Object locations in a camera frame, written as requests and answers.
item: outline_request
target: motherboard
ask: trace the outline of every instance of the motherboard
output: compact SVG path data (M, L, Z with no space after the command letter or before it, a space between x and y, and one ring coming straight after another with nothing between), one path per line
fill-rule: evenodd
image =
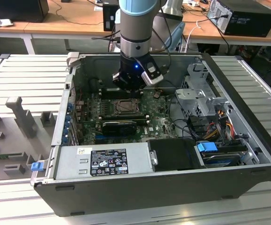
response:
M137 143L177 137L175 125L168 117L167 96L160 91L143 90L141 98L107 98L93 93L80 101L77 114L82 144Z

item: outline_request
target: computer case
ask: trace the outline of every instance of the computer case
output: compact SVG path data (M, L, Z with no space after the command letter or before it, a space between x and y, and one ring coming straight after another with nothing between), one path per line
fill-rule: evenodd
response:
M224 35L264 38L271 29L271 9L252 0L212 0L207 17Z
M0 19L40 23L48 11L47 0L0 0Z

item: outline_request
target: fan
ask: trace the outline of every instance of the fan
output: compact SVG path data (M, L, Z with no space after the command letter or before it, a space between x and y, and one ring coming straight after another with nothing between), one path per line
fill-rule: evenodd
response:
M215 11L215 9L216 9L216 4L217 4L217 1L216 1L216 0L211 1L211 5L210 5L210 11L211 11L211 12L214 12L214 11Z

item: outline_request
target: power supply label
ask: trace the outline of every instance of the power supply label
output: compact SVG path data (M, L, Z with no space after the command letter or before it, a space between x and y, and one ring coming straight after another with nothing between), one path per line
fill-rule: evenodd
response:
M128 174L126 149L92 151L90 174L93 177Z

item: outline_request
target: green circuit board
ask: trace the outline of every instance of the green circuit board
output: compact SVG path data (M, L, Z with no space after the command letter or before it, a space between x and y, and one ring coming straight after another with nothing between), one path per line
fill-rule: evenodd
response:
M108 116L112 114L114 105L123 99L102 100L99 94L92 94L84 99L85 119L82 121L83 144L112 144L112 143L137 143L146 142L149 139L164 139L177 137L174 126L167 114L165 96L158 95L155 90L144 90L141 99L127 99L136 101L139 109L138 114L148 115L149 123L137 125L135 135L105 137L102 134L101 126L104 122L101 114Z

